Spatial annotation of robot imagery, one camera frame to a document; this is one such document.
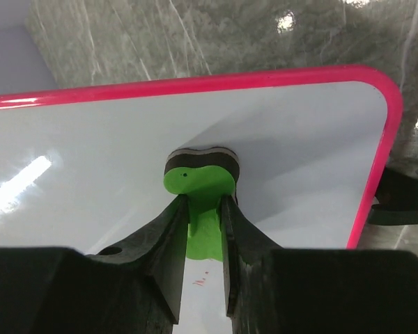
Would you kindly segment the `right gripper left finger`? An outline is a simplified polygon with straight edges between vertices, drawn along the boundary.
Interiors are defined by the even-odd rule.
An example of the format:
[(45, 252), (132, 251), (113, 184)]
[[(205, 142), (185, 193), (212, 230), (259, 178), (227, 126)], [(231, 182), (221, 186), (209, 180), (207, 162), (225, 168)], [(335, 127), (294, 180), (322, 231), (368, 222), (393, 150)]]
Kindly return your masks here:
[(95, 255), (0, 247), (0, 333), (170, 333), (189, 223), (185, 196)]

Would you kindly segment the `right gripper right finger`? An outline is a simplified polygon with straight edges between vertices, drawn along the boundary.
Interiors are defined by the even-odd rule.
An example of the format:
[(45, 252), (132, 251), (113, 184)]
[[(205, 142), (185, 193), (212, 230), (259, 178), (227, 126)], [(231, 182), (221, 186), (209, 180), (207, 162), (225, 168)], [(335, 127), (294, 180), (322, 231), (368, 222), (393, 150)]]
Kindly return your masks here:
[(221, 200), (226, 314), (234, 333), (418, 333), (418, 257), (283, 248)]

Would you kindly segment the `green whiteboard eraser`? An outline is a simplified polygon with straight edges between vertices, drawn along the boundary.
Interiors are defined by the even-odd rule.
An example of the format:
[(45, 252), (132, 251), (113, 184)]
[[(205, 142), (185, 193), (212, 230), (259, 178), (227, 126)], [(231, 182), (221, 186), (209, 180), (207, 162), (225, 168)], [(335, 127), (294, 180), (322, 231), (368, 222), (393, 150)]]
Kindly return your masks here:
[(224, 196), (236, 198), (239, 176), (238, 156), (225, 147), (181, 148), (168, 156), (164, 188), (188, 198), (187, 258), (223, 260), (219, 204)]

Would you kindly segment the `pink framed whiteboard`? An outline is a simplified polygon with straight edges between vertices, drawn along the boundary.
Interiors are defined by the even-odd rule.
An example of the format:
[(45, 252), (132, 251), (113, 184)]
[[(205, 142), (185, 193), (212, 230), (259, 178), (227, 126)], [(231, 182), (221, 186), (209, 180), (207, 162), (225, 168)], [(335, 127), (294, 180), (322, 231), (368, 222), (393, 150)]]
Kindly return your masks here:
[(344, 65), (0, 95), (0, 333), (347, 333), (403, 109)]

